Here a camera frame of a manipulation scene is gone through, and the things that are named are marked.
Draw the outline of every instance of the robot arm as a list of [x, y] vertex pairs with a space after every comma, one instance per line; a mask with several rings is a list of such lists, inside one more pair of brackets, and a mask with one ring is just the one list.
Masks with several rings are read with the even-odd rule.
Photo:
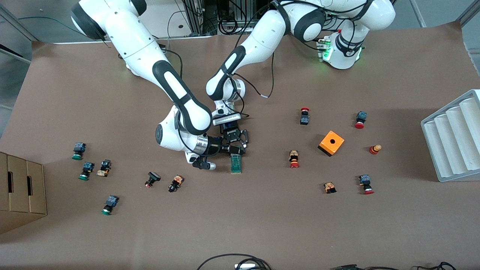
[[[318, 0], [306, 2], [320, 4]], [[225, 125], [241, 118], [239, 113], [229, 109], [234, 107], [239, 96], [245, 94], [244, 82], [231, 78], [240, 67], [267, 60], [286, 34], [292, 34], [302, 42], [311, 41], [320, 34], [325, 15], [318, 7], [291, 1], [275, 4], [277, 10], [269, 10], [261, 17], [248, 38], [230, 53], [207, 82], [207, 94], [216, 105], [212, 113], [214, 125]]]
[[245, 84], [231, 79], [232, 75], [244, 65], [268, 59], [283, 35], [292, 34], [301, 42], [312, 41], [322, 31], [326, 18], [341, 17], [336, 24], [345, 21], [341, 33], [325, 37], [325, 43], [333, 45], [327, 46], [324, 60], [335, 68], [346, 69], [358, 59], [368, 31], [385, 29], [395, 18], [389, 0], [278, 0], [272, 3], [277, 10], [267, 11], [261, 17], [250, 36], [230, 53], [207, 82], [207, 94], [216, 104], [212, 113], [214, 125], [240, 119], [226, 108], [233, 107], [238, 95], [245, 94]]
[[[160, 146], [184, 151], [188, 163], [221, 152], [218, 141], [205, 134], [212, 122], [209, 109], [195, 98], [139, 20], [145, 10], [144, 0], [81, 0], [72, 8], [72, 20], [90, 38], [108, 36], [127, 68], [162, 88], [172, 100], [174, 106], [156, 128]], [[201, 165], [215, 169], [205, 160]]]

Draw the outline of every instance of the green circuit board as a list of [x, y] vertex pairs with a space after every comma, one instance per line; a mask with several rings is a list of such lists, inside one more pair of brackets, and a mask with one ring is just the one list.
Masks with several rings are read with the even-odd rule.
[[241, 173], [241, 155], [230, 155], [230, 169], [231, 173]]

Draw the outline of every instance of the brown paper surface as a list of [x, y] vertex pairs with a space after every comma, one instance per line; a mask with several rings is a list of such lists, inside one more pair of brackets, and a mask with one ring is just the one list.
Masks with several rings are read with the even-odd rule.
[[[211, 109], [205, 84], [235, 41], [171, 41], [184, 81]], [[341, 71], [284, 37], [272, 97], [247, 86], [251, 117], [240, 127], [251, 142], [242, 174], [232, 175], [227, 156], [212, 159], [216, 171], [200, 171], [183, 152], [156, 144], [171, 101], [127, 70], [114, 48], [34, 43], [0, 150], [44, 165], [48, 216], [0, 235], [0, 269], [184, 270], [230, 252], [279, 270], [351, 263], [409, 269], [442, 260], [477, 269], [480, 183], [437, 182], [420, 128], [480, 86], [459, 24], [372, 32], [365, 47]], [[168, 58], [178, 70], [175, 56]], [[270, 91], [270, 60], [238, 73]], [[310, 108], [308, 126], [299, 125], [301, 107]], [[363, 130], [353, 127], [360, 110], [368, 113]], [[327, 157], [317, 145], [330, 130], [345, 142]], [[75, 142], [87, 143], [83, 161], [71, 159]], [[375, 144], [383, 147], [376, 156], [368, 153]], [[288, 167], [290, 150], [300, 153], [298, 169]], [[112, 160], [108, 178], [77, 179], [84, 161], [98, 170], [103, 159]], [[149, 171], [162, 177], [152, 189], [144, 186]], [[185, 182], [169, 193], [177, 174]], [[362, 194], [361, 174], [372, 178], [373, 195]], [[338, 192], [326, 194], [327, 182]], [[120, 202], [106, 217], [100, 211], [110, 194]], [[217, 259], [205, 269], [233, 269], [239, 261]]]

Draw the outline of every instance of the green led light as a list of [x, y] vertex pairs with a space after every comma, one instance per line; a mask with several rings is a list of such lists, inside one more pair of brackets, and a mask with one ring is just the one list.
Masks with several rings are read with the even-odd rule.
[[324, 61], [330, 60], [330, 57], [332, 57], [332, 46], [329, 46], [328, 50], [324, 53], [323, 59]]

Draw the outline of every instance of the black cable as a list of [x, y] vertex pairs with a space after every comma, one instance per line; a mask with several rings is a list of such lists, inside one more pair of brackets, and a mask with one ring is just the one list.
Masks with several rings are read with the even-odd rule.
[[[212, 25], [213, 29], [215, 30], [216, 27], [215, 27], [215, 24], [214, 24], [213, 21], [212, 21], [213, 18], [206, 18], [206, 20], [207, 20], [208, 22], [210, 22], [210, 24]], [[210, 29], [210, 27], [207, 27], [207, 32], [206, 32], [206, 34], [208, 34], [208, 33], [211, 32], [211, 31], [209, 32], [209, 29]]]
[[[177, 7], [178, 7], [179, 11], [183, 11], [183, 10], [181, 10], [181, 8], [180, 8], [179, 4], [177, 3], [177, 0], [175, 0], [175, 4], [177, 5]], [[185, 16], [183, 16], [183, 13], [181, 14], [181, 16], [183, 17], [183, 19], [184, 19], [184, 20], [185, 20], [185, 22], [187, 23], [187, 25], [188, 25], [188, 28], [190, 29], [190, 32], [193, 32], [193, 30], [192, 30], [192, 27], [190, 26], [190, 22], [189, 22], [189, 21], [187, 21], [187, 19], [185, 18]]]
[[232, 87], [233, 87], [233, 91], [235, 91], [235, 93], [237, 94], [237, 96], [240, 98], [241, 102], [242, 102], [242, 107], [241, 107], [241, 110], [240, 111], [236, 111], [232, 108], [230, 108], [224, 100], [222, 100], [223, 104], [231, 111], [233, 111], [234, 113], [239, 113], [241, 115], [245, 115], [245, 118], [246, 117], [249, 117], [250, 115], [249, 114], [246, 114], [246, 113], [243, 113], [243, 109], [245, 108], [245, 101], [243, 100], [243, 98], [241, 97], [240, 93], [238, 92], [238, 90], [235, 88], [235, 82], [233, 81], [233, 79], [230, 77], [230, 83], [232, 83]]
[[181, 1], [183, 2], [183, 5], [184, 5], [189, 11], [193, 12], [193, 14], [194, 14], [195, 16], [203, 16], [203, 13], [198, 12], [198, 11], [194, 11], [192, 8], [190, 8], [190, 7], [187, 5], [187, 3], [185, 2], [185, 0], [181, 0]]
[[178, 56], [178, 58], [179, 58], [179, 60], [180, 60], [180, 79], [181, 79], [182, 76], [183, 76], [183, 61], [182, 61], [182, 59], [181, 59], [181, 56], [180, 56], [178, 53], [176, 53], [176, 52], [174, 52], [174, 51], [172, 51], [172, 50], [169, 50], [169, 49], [163, 49], [163, 50], [164, 50], [164, 51], [171, 52], [171, 53], [175, 54], [176, 56]]
[[326, 9], [326, 8], [324, 8], [324, 7], [322, 7], [322, 6], [318, 6], [318, 5], [315, 5], [315, 4], [313, 4], [313, 3], [306, 2], [306, 1], [301, 1], [301, 0], [289, 0], [289, 1], [291, 1], [291, 2], [288, 2], [288, 3], [286, 3], [286, 4], [282, 4], [282, 6], [291, 5], [291, 4], [293, 4], [293, 3], [305, 4], [305, 5], [310, 5], [310, 6], [319, 8], [319, 9], [324, 10], [324, 11], [327, 11], [327, 12], [336, 13], [336, 14], [347, 13], [347, 12], [350, 12], [350, 11], [354, 11], [354, 10], [356, 10], [357, 8], [363, 7], [364, 5], [367, 4], [367, 2], [365, 2], [365, 3], [363, 3], [363, 4], [359, 5], [359, 6], [356, 6], [356, 7], [352, 8], [352, 9], [345, 10], [345, 11], [333, 11], [333, 10]]
[[324, 27], [323, 27], [322, 30], [329, 30], [330, 27], [327, 27], [327, 26], [332, 23], [332, 21], [333, 21], [334, 18], [335, 18], [335, 22], [333, 23], [332, 26], [330, 26], [330, 27], [333, 27], [333, 26], [336, 24], [336, 21], [337, 21], [337, 19], [338, 19], [337, 17], [331, 17], [331, 18], [328, 20], [328, 23], [324, 25]]
[[239, 7], [233, 0], [229, 0], [229, 1], [230, 1], [230, 3], [232, 3], [234, 6], [236, 6], [240, 10], [241, 14], [245, 18], [245, 25], [243, 27], [247, 27], [247, 14], [245, 12], [243, 12], [243, 9], [241, 7]]
[[312, 46], [309, 46], [307, 43], [303, 43], [303, 42], [302, 42], [302, 44], [305, 45], [305, 46], [307, 46], [307, 47], [309, 47], [309, 48], [311, 48], [311, 49], [314, 49], [314, 50], [318, 51], [317, 48], [314, 48], [314, 47], [312, 47]]
[[49, 19], [49, 20], [53, 20], [53, 21], [55, 21], [55, 22], [63, 25], [64, 27], [66, 27], [66, 28], [68, 28], [68, 29], [70, 29], [70, 30], [72, 30], [72, 31], [74, 31], [74, 32], [77, 32], [78, 34], [86, 37], [86, 36], [85, 36], [84, 34], [82, 34], [80, 31], [77, 31], [77, 30], [71, 28], [70, 26], [62, 23], [61, 21], [59, 21], [59, 20], [57, 20], [57, 19], [55, 19], [55, 18], [44, 17], [44, 16], [29, 16], [29, 17], [22, 17], [22, 18], [18, 18], [18, 19], [19, 19], [19, 20], [24, 20], [24, 19]]
[[355, 22], [352, 22], [352, 23], [353, 23], [352, 37], [350, 38], [350, 41], [348, 42], [347, 49], [350, 49], [350, 44], [352, 43], [353, 35], [355, 35]]
[[265, 269], [265, 270], [271, 270], [272, 268], [270, 267], [270, 265], [268, 265], [268, 263], [262, 259], [259, 259], [259, 258], [247, 258], [247, 259], [244, 259], [242, 260], [241, 262], [239, 262], [237, 264], [237, 267], [235, 268], [235, 270], [239, 270], [240, 267], [242, 266], [242, 264], [246, 263], [246, 262], [254, 262], [256, 264], [258, 264], [258, 268], [257, 267], [254, 267], [254, 268], [249, 268], [250, 269]]
[[245, 30], [247, 30], [247, 26], [250, 25], [250, 23], [252, 22], [253, 18], [255, 18], [256, 15], [260, 14], [260, 12], [263, 11], [265, 8], [268, 8], [268, 5], [270, 5], [270, 4], [266, 4], [265, 6], [259, 8], [259, 9], [257, 10], [257, 12], [255, 12], [255, 13], [253, 14], [253, 16], [250, 18], [250, 20], [248, 21], [248, 23], [245, 25], [245, 27], [243, 28], [242, 32], [240, 33], [239, 38], [237, 39], [237, 43], [235, 43], [235, 47], [238, 46], [238, 44], [239, 44], [239, 42], [240, 42], [241, 36], [245, 33]]
[[208, 32], [205, 33], [205, 34], [201, 34], [200, 37], [203, 37], [203, 36], [206, 36], [206, 35], [208, 35], [208, 34], [211, 34], [211, 33], [215, 32], [216, 30], [217, 30], [217, 29], [213, 29], [212, 31], [208, 31]]
[[337, 31], [337, 30], [340, 28], [340, 26], [342, 25], [342, 23], [343, 23], [344, 21], [346, 21], [346, 19], [344, 19], [344, 20], [335, 28], [335, 31]]
[[180, 129], [178, 129], [178, 132], [179, 132], [179, 137], [180, 137], [180, 141], [183, 143], [183, 145], [190, 151], [192, 152], [193, 154], [197, 154], [199, 155], [200, 157], [204, 157], [204, 158], [208, 158], [208, 157], [213, 157], [214, 155], [218, 154], [220, 152], [220, 147], [217, 148], [216, 152], [214, 154], [210, 154], [210, 155], [204, 155], [204, 154], [200, 154], [200, 153], [197, 153], [195, 151], [193, 151], [192, 149], [190, 149], [190, 147], [188, 147], [188, 145], [185, 143], [185, 141], [183, 141], [183, 138], [180, 134]]
[[170, 27], [170, 20], [172, 19], [173, 15], [175, 15], [175, 13], [179, 13], [179, 12], [185, 12], [184, 10], [180, 10], [180, 11], [175, 11], [174, 13], [172, 13], [172, 15], [170, 16], [170, 19], [168, 19], [168, 23], [167, 23], [167, 35], [169, 38], [170, 37], [170, 32], [168, 31], [168, 28]]
[[444, 266], [448, 266], [448, 267], [450, 267], [452, 270], [456, 270], [456, 268], [453, 267], [453, 265], [449, 264], [449, 263], [446, 262], [446, 261], [441, 262], [438, 266], [434, 266], [434, 267], [430, 267], [430, 268], [423, 267], [423, 266], [414, 266], [414, 267], [417, 268], [417, 270], [419, 270], [419, 269], [425, 269], [425, 270], [446, 270], [446, 269], [444, 268]]
[[[225, 30], [225, 28], [223, 27], [223, 21], [227, 21], [227, 22], [232, 22], [233, 21], [235, 23], [234, 26], [233, 26], [233, 30], [232, 31]], [[238, 24], [237, 20], [235, 20], [235, 18], [233, 18], [232, 16], [222, 17], [222, 19], [220, 19], [220, 22], [218, 22], [218, 25], [220, 26], [219, 27], [220, 32], [224, 35], [227, 35], [227, 36], [235, 35], [235, 34], [238, 34], [240, 32], [240, 30], [236, 32], [236, 30], [239, 27], [239, 24]]]
[[257, 257], [254, 257], [252, 255], [248, 255], [248, 254], [241, 254], [241, 253], [227, 253], [227, 254], [222, 254], [222, 255], [217, 255], [217, 256], [213, 256], [213, 257], [210, 257], [208, 259], [206, 259], [198, 268], [197, 270], [200, 270], [200, 268], [207, 262], [213, 260], [213, 259], [216, 259], [216, 258], [220, 258], [220, 257], [228, 257], [228, 256], [242, 256], [242, 257], [249, 257], [249, 258], [253, 258], [253, 259], [258, 259], [258, 260], [262, 260], [262, 259], [259, 259]]
[[263, 97], [263, 98], [269, 98], [269, 97], [272, 95], [272, 93], [273, 93], [273, 88], [274, 88], [274, 86], [275, 86], [275, 77], [274, 77], [274, 72], [273, 72], [273, 59], [274, 59], [274, 57], [275, 57], [275, 53], [272, 53], [272, 89], [270, 90], [270, 93], [268, 94], [268, 96], [262, 95], [262, 94], [258, 91], [258, 89], [257, 89], [249, 80], [247, 80], [247, 79], [246, 79], [245, 77], [243, 77], [242, 75], [240, 75], [240, 74], [238, 74], [238, 73], [234, 73], [233, 75], [236, 75], [236, 76], [242, 78], [245, 82], [247, 82], [248, 84], [250, 84], [250, 86], [253, 87], [253, 89], [255, 90], [255, 92], [257, 92], [257, 94], [258, 94], [259, 96], [261, 96], [261, 97]]
[[398, 270], [396, 268], [391, 268], [391, 267], [383, 267], [383, 266], [373, 266], [373, 267], [367, 267], [365, 270], [375, 270], [375, 269], [383, 269], [383, 270]]
[[[243, 28], [247, 27], [247, 24], [246, 24], [247, 23], [247, 14], [245, 14], [243, 9], [239, 5], [237, 5], [233, 0], [228, 0], [228, 1], [231, 2], [237, 9], [240, 10], [241, 14], [245, 17], [245, 25], [244, 25]], [[232, 22], [233, 21], [235, 23], [232, 31], [225, 30], [225, 28], [223, 27], [223, 22], [224, 21], [227, 21], [227, 22]], [[238, 24], [237, 20], [230, 15], [223, 16], [220, 19], [220, 22], [218, 22], [218, 23], [219, 23], [220, 32], [224, 35], [227, 35], [227, 36], [238, 34], [243, 29], [243, 28], [240, 28], [240, 30], [237, 31], [237, 29], [239, 28], [239, 24]]]

